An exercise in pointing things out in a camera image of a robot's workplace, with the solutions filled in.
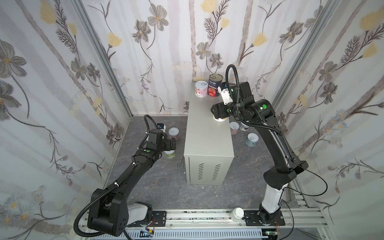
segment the red tomato can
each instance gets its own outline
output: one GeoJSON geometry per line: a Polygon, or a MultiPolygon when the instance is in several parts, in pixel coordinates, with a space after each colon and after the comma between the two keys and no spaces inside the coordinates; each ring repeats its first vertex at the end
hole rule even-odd
{"type": "Polygon", "coordinates": [[[223,81],[223,76],[221,76],[218,73],[212,73],[209,75],[209,81],[208,81],[208,95],[211,97],[217,97],[220,95],[217,88],[220,86],[221,82],[223,81]]]}

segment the marble surface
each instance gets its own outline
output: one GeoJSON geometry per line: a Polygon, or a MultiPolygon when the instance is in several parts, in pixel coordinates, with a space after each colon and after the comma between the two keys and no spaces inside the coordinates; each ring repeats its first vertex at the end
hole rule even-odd
{"type": "MultiPolygon", "coordinates": [[[[154,209],[211,209],[211,208],[258,208],[263,200],[266,183],[263,173],[273,166],[272,157],[260,138],[255,147],[245,144],[247,134],[256,129],[238,131],[232,135],[235,158],[221,186],[189,185],[182,162],[187,117],[153,117],[156,123],[177,127],[180,139],[176,141],[176,156],[168,159],[163,156],[139,180],[127,199],[152,204],[154,209]]],[[[123,139],[108,183],[112,183],[131,164],[131,156],[145,136],[146,126],[143,117],[133,117],[123,139]]],[[[297,202],[289,203],[292,208],[297,202]]]]}

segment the gray metal box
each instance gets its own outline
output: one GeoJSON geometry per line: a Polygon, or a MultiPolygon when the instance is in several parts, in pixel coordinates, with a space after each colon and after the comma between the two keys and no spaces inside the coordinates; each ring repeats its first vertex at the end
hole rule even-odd
{"type": "Polygon", "coordinates": [[[222,185],[232,163],[229,118],[217,122],[210,111],[213,104],[221,101],[221,96],[198,98],[192,83],[184,148],[189,184],[222,185]]]}

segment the robotic arm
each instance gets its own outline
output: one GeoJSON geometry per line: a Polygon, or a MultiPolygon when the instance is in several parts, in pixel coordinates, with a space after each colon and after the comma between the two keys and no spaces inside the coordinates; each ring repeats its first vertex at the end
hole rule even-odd
{"type": "Polygon", "coordinates": [[[113,184],[103,189],[96,189],[91,196],[91,203],[88,204],[77,216],[74,222],[74,231],[82,237],[95,237],[104,233],[118,237],[125,227],[133,222],[148,225],[153,219],[152,206],[141,202],[127,206],[127,196],[130,194],[136,183],[153,164],[161,157],[163,151],[176,149],[175,139],[168,139],[167,134],[161,128],[163,124],[155,124],[157,129],[147,132],[147,135],[140,143],[135,155],[131,157],[132,164],[116,179],[113,184]],[[85,233],[78,227],[79,220],[89,210],[88,228],[97,230],[96,233],[85,233]]]}
{"type": "Polygon", "coordinates": [[[297,174],[308,168],[308,163],[300,161],[287,143],[270,102],[265,99],[255,102],[249,83],[239,83],[234,65],[227,67],[226,80],[218,88],[223,102],[214,104],[211,112],[216,119],[236,116],[242,123],[257,127],[268,147],[275,166],[264,173],[267,187],[258,217],[261,224],[270,225],[280,213],[280,202],[285,187],[297,174]],[[228,83],[230,68],[233,68],[236,77],[236,86],[233,88],[228,83]]]}

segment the floral wallpaper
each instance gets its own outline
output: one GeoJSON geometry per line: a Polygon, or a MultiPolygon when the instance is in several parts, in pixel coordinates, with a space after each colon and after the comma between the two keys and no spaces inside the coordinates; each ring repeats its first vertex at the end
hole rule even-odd
{"type": "Polygon", "coordinates": [[[74,239],[128,121],[70,2],[0,3],[2,238],[74,239]]]}
{"type": "MultiPolygon", "coordinates": [[[[235,64],[271,101],[324,0],[83,0],[134,114],[185,114],[191,81],[235,64]]],[[[234,73],[230,72],[234,82],[234,73]]]]}
{"type": "MultiPolygon", "coordinates": [[[[384,5],[340,1],[277,108],[301,160],[328,183],[308,198],[339,240],[381,239],[384,5]]],[[[304,172],[306,194],[325,185],[304,172]]]]}

